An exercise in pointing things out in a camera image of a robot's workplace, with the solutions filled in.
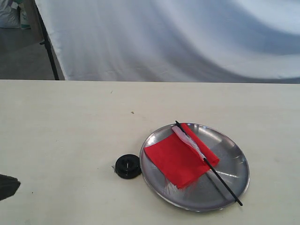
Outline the red flag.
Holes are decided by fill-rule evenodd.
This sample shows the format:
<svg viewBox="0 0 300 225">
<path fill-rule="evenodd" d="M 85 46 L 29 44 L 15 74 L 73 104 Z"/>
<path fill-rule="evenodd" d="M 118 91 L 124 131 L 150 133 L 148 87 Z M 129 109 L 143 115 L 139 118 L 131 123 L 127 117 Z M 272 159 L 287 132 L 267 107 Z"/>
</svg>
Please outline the red flag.
<svg viewBox="0 0 300 225">
<path fill-rule="evenodd" d="M 242 204 L 219 176 L 214 167 L 220 159 L 189 128 L 188 123 L 172 124 L 173 133 L 166 139 L 146 147 L 146 155 L 163 175 L 178 189 L 197 181 L 208 170 L 212 170 L 225 188 L 234 197 L 235 203 Z"/>
</svg>

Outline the small black round base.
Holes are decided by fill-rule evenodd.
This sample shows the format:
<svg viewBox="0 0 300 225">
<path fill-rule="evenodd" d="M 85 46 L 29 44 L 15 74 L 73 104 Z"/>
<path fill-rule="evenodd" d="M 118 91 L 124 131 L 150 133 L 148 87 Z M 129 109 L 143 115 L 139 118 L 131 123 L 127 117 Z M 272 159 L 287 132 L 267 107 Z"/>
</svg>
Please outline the small black round base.
<svg viewBox="0 0 300 225">
<path fill-rule="evenodd" d="M 140 159 L 137 155 L 133 154 L 123 155 L 115 162 L 114 170 L 123 179 L 133 179 L 142 173 Z"/>
</svg>

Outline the white backdrop cloth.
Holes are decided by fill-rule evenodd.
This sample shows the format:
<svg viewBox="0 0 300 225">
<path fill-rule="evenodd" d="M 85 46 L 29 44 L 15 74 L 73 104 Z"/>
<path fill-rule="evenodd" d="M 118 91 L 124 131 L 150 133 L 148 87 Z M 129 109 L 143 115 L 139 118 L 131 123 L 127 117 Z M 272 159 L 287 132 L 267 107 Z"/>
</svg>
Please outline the white backdrop cloth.
<svg viewBox="0 0 300 225">
<path fill-rule="evenodd" d="M 38 0 L 73 81 L 299 83 L 297 0 Z"/>
</svg>

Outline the round silver metal plate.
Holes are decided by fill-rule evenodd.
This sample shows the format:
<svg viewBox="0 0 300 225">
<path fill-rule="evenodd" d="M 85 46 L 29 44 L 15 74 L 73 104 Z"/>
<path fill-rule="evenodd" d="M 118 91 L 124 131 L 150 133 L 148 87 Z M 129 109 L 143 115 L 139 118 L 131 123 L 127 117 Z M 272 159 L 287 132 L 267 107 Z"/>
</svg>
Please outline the round silver metal plate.
<svg viewBox="0 0 300 225">
<path fill-rule="evenodd" d="M 213 128 L 196 123 L 187 125 L 220 159 L 214 169 L 240 198 L 247 190 L 250 180 L 248 162 L 241 149 L 229 137 Z M 195 212 L 221 210 L 235 203 L 234 197 L 212 170 L 183 189 L 178 189 L 161 173 L 144 149 L 168 138 L 172 133 L 171 124 L 155 130 L 146 138 L 140 150 L 142 175 L 151 190 L 166 202 Z"/>
</svg>

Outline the black backdrop stand pole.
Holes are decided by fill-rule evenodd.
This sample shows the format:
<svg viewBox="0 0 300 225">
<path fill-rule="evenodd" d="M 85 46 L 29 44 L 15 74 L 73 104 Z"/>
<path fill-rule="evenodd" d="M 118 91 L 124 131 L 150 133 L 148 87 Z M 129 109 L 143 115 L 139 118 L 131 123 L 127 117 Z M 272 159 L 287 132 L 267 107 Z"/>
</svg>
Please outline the black backdrop stand pole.
<svg viewBox="0 0 300 225">
<path fill-rule="evenodd" d="M 36 6 L 36 9 L 37 9 L 37 15 L 38 15 L 39 23 L 40 23 L 40 26 L 41 26 L 42 36 L 43 36 L 43 41 L 40 42 L 40 45 L 43 45 L 45 47 L 45 49 L 47 51 L 48 59 L 49 59 L 50 65 L 51 65 L 51 69 L 52 69 L 54 79 L 56 81 L 59 81 L 60 78 L 59 78 L 58 70 L 56 68 L 56 64 L 55 64 L 55 60 L 54 60 L 54 56 L 53 56 L 53 52 L 52 52 L 52 46 L 51 46 L 51 43 L 50 43 L 50 40 L 49 40 L 49 37 L 48 37 L 48 33 L 47 33 L 45 24 L 43 22 L 43 19 L 41 17 L 41 14 L 40 14 L 39 9 L 38 9 L 37 6 Z"/>
</svg>

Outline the white sack in background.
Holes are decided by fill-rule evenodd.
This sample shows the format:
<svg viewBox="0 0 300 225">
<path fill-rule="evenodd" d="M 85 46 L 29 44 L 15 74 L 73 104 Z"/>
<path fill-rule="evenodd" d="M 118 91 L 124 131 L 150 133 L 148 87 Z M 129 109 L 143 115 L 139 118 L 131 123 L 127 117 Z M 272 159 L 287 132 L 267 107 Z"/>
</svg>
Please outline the white sack in background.
<svg viewBox="0 0 300 225">
<path fill-rule="evenodd" d="M 23 0 L 0 0 L 0 27 L 30 29 Z"/>
</svg>

